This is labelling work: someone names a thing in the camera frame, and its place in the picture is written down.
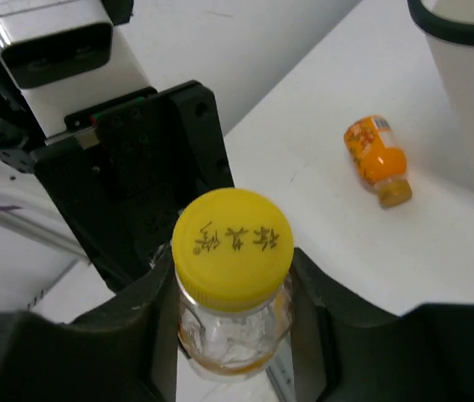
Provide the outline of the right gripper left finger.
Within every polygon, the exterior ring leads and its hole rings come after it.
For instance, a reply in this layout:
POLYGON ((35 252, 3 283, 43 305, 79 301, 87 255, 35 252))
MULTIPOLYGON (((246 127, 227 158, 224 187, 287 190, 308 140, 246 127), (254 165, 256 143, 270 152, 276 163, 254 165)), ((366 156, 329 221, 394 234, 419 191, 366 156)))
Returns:
POLYGON ((174 401, 177 360, 170 252, 72 323, 0 313, 0 401, 174 401))

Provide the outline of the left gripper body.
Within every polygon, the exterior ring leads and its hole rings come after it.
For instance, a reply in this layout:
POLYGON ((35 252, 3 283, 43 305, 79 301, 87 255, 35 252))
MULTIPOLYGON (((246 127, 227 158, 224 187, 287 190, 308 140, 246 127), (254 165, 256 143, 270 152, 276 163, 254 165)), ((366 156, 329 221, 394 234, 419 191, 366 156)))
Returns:
POLYGON ((77 111, 31 154, 44 187, 112 291, 143 277, 179 213, 234 181, 213 91, 191 80, 77 111))

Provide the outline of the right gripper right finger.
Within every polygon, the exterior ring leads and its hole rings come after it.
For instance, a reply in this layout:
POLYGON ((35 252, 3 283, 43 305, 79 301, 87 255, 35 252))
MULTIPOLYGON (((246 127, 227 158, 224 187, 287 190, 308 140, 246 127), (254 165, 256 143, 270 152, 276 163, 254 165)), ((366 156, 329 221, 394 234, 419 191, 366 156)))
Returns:
POLYGON ((474 305, 395 316, 327 276, 302 250, 291 267, 299 401, 474 401, 474 305))

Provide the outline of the clear bottle yellow cap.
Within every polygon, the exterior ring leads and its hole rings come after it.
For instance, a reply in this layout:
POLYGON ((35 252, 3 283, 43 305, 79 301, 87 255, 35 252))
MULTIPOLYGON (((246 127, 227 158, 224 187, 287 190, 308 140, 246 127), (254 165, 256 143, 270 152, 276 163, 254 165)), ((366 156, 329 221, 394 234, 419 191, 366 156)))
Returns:
POLYGON ((258 193, 216 189, 181 213, 171 248, 178 339, 192 368, 218 381, 262 371, 293 322, 286 216, 258 193))

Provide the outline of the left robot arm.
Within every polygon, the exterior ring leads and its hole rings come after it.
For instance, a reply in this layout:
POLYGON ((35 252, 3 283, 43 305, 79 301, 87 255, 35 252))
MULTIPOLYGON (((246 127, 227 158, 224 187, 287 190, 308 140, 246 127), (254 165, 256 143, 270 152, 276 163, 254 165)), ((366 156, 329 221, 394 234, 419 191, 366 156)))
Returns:
POLYGON ((107 286, 151 268, 179 212, 233 185, 213 92, 108 65, 0 100, 0 206, 65 222, 107 286))

